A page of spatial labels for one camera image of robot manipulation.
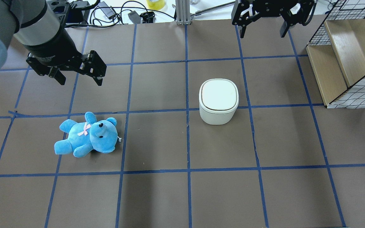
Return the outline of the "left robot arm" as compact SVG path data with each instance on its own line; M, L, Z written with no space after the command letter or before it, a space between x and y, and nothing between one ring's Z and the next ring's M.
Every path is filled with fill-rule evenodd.
M62 71L75 71L91 77L98 86L103 83L107 65L92 50L82 54L66 28L83 27L68 24L68 16L97 6L66 0L0 0L0 69L7 59L8 47L16 38L28 51L26 62L40 76L48 76L64 85Z

